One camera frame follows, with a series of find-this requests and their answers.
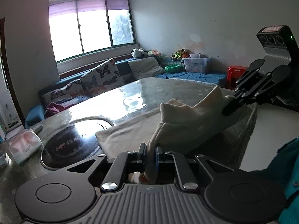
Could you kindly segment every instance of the tissue box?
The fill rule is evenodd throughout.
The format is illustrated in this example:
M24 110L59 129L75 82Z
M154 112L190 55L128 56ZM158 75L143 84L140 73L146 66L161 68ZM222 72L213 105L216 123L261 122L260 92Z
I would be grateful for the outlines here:
M0 144L0 167L7 165L5 157L6 157L6 151L4 148L4 144Z
M41 140L32 129L25 129L9 141L9 151L17 164L23 163L39 147Z

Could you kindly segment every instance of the window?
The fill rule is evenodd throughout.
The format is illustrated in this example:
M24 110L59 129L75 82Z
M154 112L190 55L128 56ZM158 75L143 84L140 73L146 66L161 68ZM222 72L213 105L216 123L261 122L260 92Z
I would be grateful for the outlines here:
M129 0L75 0L49 6L57 63L79 55L134 44Z

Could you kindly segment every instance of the wall stain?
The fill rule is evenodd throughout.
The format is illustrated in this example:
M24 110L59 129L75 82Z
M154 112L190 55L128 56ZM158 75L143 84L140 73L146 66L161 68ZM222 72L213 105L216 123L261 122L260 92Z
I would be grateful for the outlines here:
M187 48L191 54L201 53L203 50L206 50L205 42L194 42L191 39L186 41L183 46L179 45L179 48Z

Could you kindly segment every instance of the blue cushion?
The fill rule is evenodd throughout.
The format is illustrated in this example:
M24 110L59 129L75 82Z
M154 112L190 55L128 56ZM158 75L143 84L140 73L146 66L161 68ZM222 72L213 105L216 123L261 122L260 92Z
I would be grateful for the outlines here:
M30 109L26 117L25 128L28 128L42 120L44 120L44 107L42 104L35 105Z

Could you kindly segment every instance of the blue blanket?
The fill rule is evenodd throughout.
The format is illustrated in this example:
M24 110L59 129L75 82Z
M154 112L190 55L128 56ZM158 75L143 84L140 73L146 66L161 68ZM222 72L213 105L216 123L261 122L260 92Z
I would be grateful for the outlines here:
M194 81L202 81L208 83L214 83L221 87L226 84L226 73L218 71L210 71L207 74L196 73L196 72L180 72L180 73L164 73L163 75L157 75L158 78L179 78L179 79L189 79Z

